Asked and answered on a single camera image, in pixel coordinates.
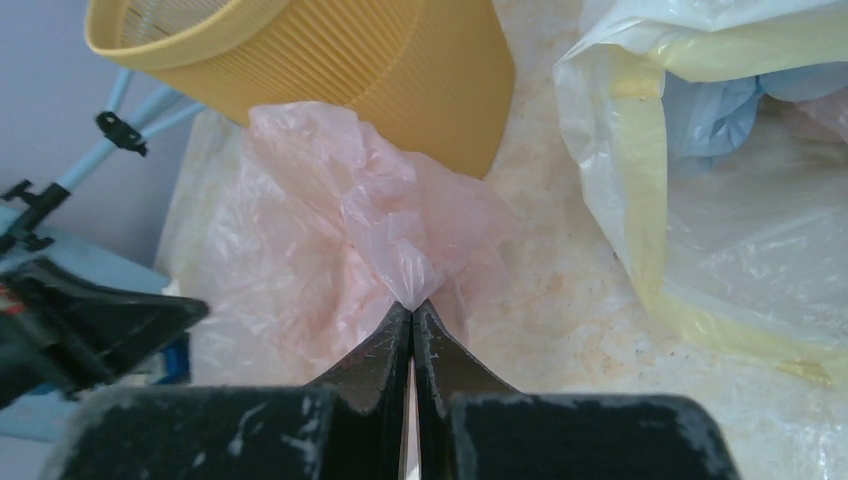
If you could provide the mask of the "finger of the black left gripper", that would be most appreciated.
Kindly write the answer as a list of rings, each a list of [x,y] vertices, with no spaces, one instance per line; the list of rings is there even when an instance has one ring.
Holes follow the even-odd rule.
[[[111,385],[210,312],[202,300],[98,285],[45,257],[1,275],[1,405],[38,387]]]

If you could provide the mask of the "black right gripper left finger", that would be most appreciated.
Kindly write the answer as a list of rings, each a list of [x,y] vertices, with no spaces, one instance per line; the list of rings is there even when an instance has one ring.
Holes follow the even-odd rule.
[[[113,387],[87,399],[44,479],[399,479],[411,313],[295,386]]]

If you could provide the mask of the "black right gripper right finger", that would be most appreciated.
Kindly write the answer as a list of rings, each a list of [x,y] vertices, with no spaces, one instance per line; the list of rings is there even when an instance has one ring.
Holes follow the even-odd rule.
[[[424,479],[737,479],[717,423],[674,395],[523,393],[425,302],[411,317]]]

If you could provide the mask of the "pink plastic trash bag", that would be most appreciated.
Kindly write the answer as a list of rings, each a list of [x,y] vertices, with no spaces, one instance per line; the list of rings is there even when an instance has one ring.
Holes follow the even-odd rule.
[[[247,127],[198,115],[156,264],[206,301],[196,385],[294,385],[431,301],[460,340],[507,282],[517,221],[483,181],[404,152],[353,111],[260,106]]]

